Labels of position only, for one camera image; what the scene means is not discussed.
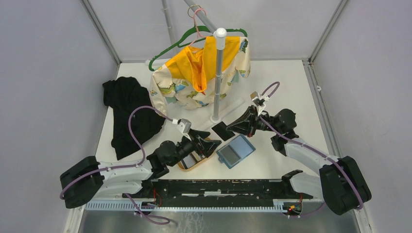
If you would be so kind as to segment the yellow dinosaur print shirt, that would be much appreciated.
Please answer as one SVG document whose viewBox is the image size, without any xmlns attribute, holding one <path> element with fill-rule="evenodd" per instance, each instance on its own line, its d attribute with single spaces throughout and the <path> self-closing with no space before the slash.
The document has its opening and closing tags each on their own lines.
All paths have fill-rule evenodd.
<svg viewBox="0 0 412 233">
<path fill-rule="evenodd" d="M 223 50 L 220 99 L 223 100 L 240 78 L 250 74 L 248 38 L 228 36 Z M 188 110 L 214 102 L 217 65 L 216 40 L 209 36 L 203 48 L 184 47 L 152 73 L 149 94 L 151 104 L 166 114 L 169 103 Z"/>
</svg>

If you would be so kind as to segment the pink clothes hanger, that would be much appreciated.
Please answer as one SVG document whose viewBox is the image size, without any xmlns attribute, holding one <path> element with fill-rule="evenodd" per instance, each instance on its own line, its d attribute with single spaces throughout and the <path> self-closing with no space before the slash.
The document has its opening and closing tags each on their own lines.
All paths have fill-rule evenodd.
<svg viewBox="0 0 412 233">
<path fill-rule="evenodd" d="M 197 15 L 198 12 L 203 12 L 204 15 L 207 16 L 207 13 L 206 13 L 206 10 L 198 4 L 190 5 L 189 8 L 188 8 L 188 12 L 189 12 L 189 10 L 191 10 L 195 6 L 198 7 L 198 8 L 194 11 L 193 15 L 190 16 L 189 13 L 188 13 L 188 15 L 189 15 L 190 18 L 193 19 L 194 28 L 196 30 L 196 39 L 193 40 L 190 44 L 188 44 L 188 46 L 192 46 L 194 43 L 197 43 L 197 42 L 200 42 L 200 41 L 203 41 L 203 40 L 206 39 L 206 36 L 203 36 L 200 33 L 200 30 L 199 30 L 197 22 L 196 22 L 196 15 Z"/>
</svg>

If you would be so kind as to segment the green clothes hanger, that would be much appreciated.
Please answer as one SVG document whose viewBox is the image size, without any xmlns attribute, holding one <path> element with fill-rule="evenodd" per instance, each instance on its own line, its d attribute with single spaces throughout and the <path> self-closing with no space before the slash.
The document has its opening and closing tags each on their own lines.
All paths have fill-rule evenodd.
<svg viewBox="0 0 412 233">
<path fill-rule="evenodd" d="M 203 25 L 202 25 L 202 26 L 198 26 L 197 29 L 198 29 L 199 32 L 207 32 L 207 33 L 210 33 L 210 30 L 209 30 L 206 26 L 203 26 Z M 165 53 L 171 51 L 171 50 L 174 49 L 174 48 L 182 48 L 182 47 L 188 46 L 190 43 L 186 43 L 186 44 L 182 44 L 182 43 L 183 43 L 190 35 L 195 34 L 195 33 L 197 32 L 197 29 L 196 29 L 195 26 L 193 26 L 192 28 L 188 29 L 188 30 L 182 35 L 182 37 L 181 37 L 177 42 L 175 42 L 174 44 L 171 44 L 168 48 L 164 49 L 160 54 L 154 56 L 151 60 L 149 60 L 149 61 L 147 62 L 148 69 L 149 69 L 150 71 L 155 71 L 155 69 L 153 68 L 153 63 L 154 63 L 154 61 L 155 61 L 156 59 L 158 59 L 159 57 L 161 57 L 162 55 L 164 55 Z M 245 37 L 248 36 L 246 30 L 244 30 L 244 29 L 226 29 L 226 31 L 227 31 L 228 33 L 234 33 L 234 32 L 242 33 L 243 36 L 245 36 Z M 195 40 L 195 42 L 200 42 L 200 41 L 203 41 L 203 40 L 205 40 L 205 39 L 204 39 L 204 38 L 202 38 L 202 39 L 197 39 L 197 40 Z"/>
</svg>

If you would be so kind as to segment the silver credit card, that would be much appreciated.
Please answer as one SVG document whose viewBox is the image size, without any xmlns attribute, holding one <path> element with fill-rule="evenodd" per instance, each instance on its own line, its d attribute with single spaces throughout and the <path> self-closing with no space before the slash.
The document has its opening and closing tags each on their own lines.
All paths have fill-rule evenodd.
<svg viewBox="0 0 412 233">
<path fill-rule="evenodd" d="M 222 157 L 226 160 L 229 165 L 234 165 L 240 160 L 240 157 L 237 153 L 230 147 L 226 146 L 220 150 Z"/>
</svg>

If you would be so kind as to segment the black garment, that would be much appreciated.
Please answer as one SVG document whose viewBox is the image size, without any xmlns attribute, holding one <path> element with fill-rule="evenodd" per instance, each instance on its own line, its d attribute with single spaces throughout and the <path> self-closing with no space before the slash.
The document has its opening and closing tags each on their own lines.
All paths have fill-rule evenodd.
<svg viewBox="0 0 412 233">
<path fill-rule="evenodd" d="M 113 139 L 111 146 L 116 158 L 123 159 L 140 150 L 137 142 L 144 144 L 159 133 L 165 118 L 149 108 L 152 106 L 149 91 L 134 77 L 119 77 L 103 83 L 103 103 L 113 109 Z M 130 131 L 137 139 L 135 142 Z"/>
</svg>

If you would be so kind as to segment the white clothes rack stand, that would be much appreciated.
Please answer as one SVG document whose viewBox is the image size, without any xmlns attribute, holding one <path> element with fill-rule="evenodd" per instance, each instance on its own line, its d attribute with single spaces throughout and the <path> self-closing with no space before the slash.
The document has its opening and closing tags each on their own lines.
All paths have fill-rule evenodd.
<svg viewBox="0 0 412 233">
<path fill-rule="evenodd" d="M 190 5 L 195 4 L 194 1 L 192 0 L 187 0 L 186 5 L 189 7 Z M 171 44 L 174 44 L 175 42 L 177 42 L 177 40 L 174 39 L 173 37 L 173 29 L 172 29 L 172 25 L 171 25 L 171 18 L 170 18 L 170 14 L 167 10 L 166 7 L 166 1 L 162 2 L 163 4 L 163 11 L 164 11 L 164 15 L 166 18 L 166 23 L 168 26 L 168 31 L 169 31 L 169 36 L 170 36 L 170 40 L 171 40 Z M 197 9 L 198 7 L 193 7 L 191 10 L 189 10 L 189 15 L 192 16 L 194 11 Z M 205 127 L 211 127 L 216 125 L 217 123 L 219 123 L 220 121 L 222 121 L 228 114 L 230 114 L 231 112 L 233 112 L 235 109 L 237 109 L 238 107 L 240 107 L 244 100 L 243 99 L 239 99 L 234 101 L 234 103 L 230 103 L 228 106 L 226 107 L 221 107 L 221 99 L 220 99 L 220 86 L 221 86 L 221 79 L 222 79 L 222 67 L 223 67 L 223 50 L 225 48 L 225 41 L 226 38 L 228 37 L 228 32 L 226 31 L 225 28 L 218 28 L 216 27 L 209 19 L 207 16 L 204 15 L 203 12 L 198 12 L 196 15 L 196 22 L 198 26 L 206 26 L 209 30 L 210 33 L 207 32 L 200 32 L 201 35 L 209 37 L 213 37 L 216 40 L 216 49 L 217 49 L 217 65 L 216 65 L 216 78 L 215 78 L 215 94 L 214 94 L 214 102 L 212 104 L 207 105 L 208 106 L 212 106 L 212 112 L 210 114 L 210 119 L 208 121 L 204 122 L 204 126 Z M 193 40 L 196 39 L 196 33 L 190 35 L 182 44 L 186 44 L 186 43 L 191 43 Z M 192 45 L 192 47 L 196 47 L 196 48 L 203 48 L 204 44 L 205 44 L 206 40 L 194 43 Z M 182 48 L 174 48 L 171 51 L 165 53 L 164 55 L 162 55 L 161 57 L 159 57 L 158 59 L 156 59 L 153 63 L 153 68 L 155 70 L 157 70 L 159 67 L 161 67 L 163 64 L 165 64 L 168 60 L 170 60 L 172 57 L 174 57 L 177 53 L 179 53 Z"/>
</svg>

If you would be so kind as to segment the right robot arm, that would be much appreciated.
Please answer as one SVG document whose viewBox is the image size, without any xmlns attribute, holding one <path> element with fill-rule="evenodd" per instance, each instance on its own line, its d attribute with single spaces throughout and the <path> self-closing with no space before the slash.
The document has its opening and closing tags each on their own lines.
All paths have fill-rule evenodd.
<svg viewBox="0 0 412 233">
<path fill-rule="evenodd" d="M 321 199 L 335 214 L 342 215 L 350 210 L 360 210 L 372 199 L 370 188 L 354 158 L 337 157 L 313 147 L 294 131 L 297 126 L 295 113 L 282 109 L 276 115 L 258 113 L 255 106 L 247 110 L 226 130 L 252 137 L 256 131 L 271 131 L 271 144 L 275 151 L 294 159 L 315 172 L 309 175 L 295 170 L 285 174 L 281 193 L 293 198 L 298 193 Z"/>
</svg>

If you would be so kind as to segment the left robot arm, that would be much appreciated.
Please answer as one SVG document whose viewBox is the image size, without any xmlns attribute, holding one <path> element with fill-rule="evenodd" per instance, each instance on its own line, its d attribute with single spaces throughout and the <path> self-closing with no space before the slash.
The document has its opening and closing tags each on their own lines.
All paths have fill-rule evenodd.
<svg viewBox="0 0 412 233">
<path fill-rule="evenodd" d="M 168 174 L 170 167 L 193 153 L 211 156 L 222 141 L 209 136 L 209 132 L 190 130 L 180 142 L 166 140 L 144 159 L 130 162 L 107 163 L 88 156 L 60 175 L 59 198 L 68 209 L 85 205 L 96 197 L 138 194 L 146 198 L 153 191 L 149 181 Z"/>
</svg>

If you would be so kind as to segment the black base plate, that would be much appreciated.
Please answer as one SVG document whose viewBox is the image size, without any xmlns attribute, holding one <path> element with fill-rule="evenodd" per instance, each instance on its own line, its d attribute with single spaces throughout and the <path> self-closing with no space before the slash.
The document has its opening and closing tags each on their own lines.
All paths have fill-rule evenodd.
<svg viewBox="0 0 412 233">
<path fill-rule="evenodd" d="M 313 198 L 281 179 L 152 180 L 131 197 L 154 199 L 161 207 L 272 207 L 274 200 Z"/>
</svg>

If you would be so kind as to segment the yellow box of cards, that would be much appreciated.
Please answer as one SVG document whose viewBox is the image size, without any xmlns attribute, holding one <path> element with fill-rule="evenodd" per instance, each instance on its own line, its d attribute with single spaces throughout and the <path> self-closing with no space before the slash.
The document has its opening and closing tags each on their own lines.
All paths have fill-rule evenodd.
<svg viewBox="0 0 412 233">
<path fill-rule="evenodd" d="M 183 160 L 179 161 L 177 165 L 182 171 L 188 172 L 206 162 L 209 158 L 214 156 L 214 154 L 215 152 L 213 152 L 209 157 L 205 157 L 204 155 L 200 155 L 197 152 L 193 151 Z"/>
</svg>

